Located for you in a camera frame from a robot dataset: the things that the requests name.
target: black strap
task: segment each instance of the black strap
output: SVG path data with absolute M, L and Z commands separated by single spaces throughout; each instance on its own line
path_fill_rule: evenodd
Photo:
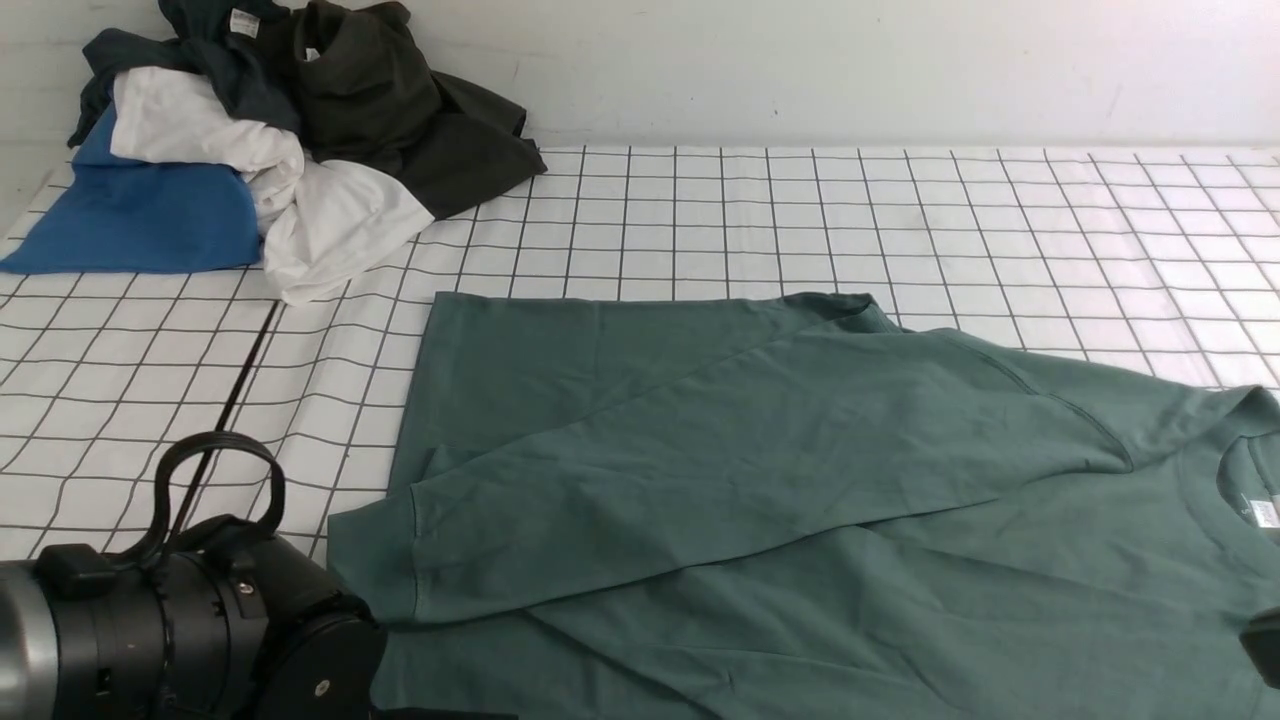
M 151 525 L 147 528 L 146 534 L 142 536 L 142 538 L 134 543 L 133 547 L 120 553 L 119 559 L 122 561 L 131 565 L 142 565 L 159 553 L 161 548 L 166 550 L 169 547 L 172 537 L 175 537 L 178 530 L 187 521 L 187 514 L 191 511 L 196 491 L 200 486 L 197 479 L 192 479 L 191 486 L 187 488 L 187 495 L 183 498 L 182 509 L 178 512 L 178 519 L 173 524 L 174 532 L 170 534 L 170 478 L 173 477 L 174 470 L 177 470 L 184 461 L 195 457 L 196 455 L 212 452 L 215 450 L 238 450 L 241 452 L 261 457 L 266 461 L 270 468 L 268 482 L 271 492 L 271 502 L 262 518 L 260 518 L 255 524 L 266 534 L 274 533 L 275 529 L 280 527 L 280 520 L 284 519 L 284 469 L 280 468 L 280 464 L 276 462 L 274 456 L 271 456 L 271 451 L 268 450 L 261 442 L 241 433 L 233 433 L 229 430 L 209 430 L 173 443 L 160 457 L 160 462 L 156 466 L 154 488 L 155 509 L 151 515 Z

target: white backdrop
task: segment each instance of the white backdrop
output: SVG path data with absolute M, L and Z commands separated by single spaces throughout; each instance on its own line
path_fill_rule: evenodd
M 1280 141 L 1274 0 L 406 4 L 433 64 L 524 102 L 548 143 Z M 0 143 L 65 137 L 99 29 L 166 29 L 155 0 L 0 13 Z

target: t-shirt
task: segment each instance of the t-shirt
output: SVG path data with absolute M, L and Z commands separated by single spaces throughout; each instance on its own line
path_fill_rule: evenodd
M 895 327 L 868 296 L 436 296 L 329 562 L 383 707 L 525 719 L 1280 716 L 1280 409 Z

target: pile of clothes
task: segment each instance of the pile of clothes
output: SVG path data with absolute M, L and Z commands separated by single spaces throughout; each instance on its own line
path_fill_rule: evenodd
M 399 3 L 159 5 L 177 38 L 108 29 L 84 47 L 76 181 L 0 270 L 261 260 L 301 304 L 547 169 L 525 109 L 431 70 Z

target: dark green t-shirt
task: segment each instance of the dark green t-shirt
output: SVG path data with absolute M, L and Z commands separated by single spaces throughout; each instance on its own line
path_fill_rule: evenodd
M 1280 409 L 909 333 L 865 296 L 436 299 L 332 568 L 384 707 L 521 717 L 1280 716 Z

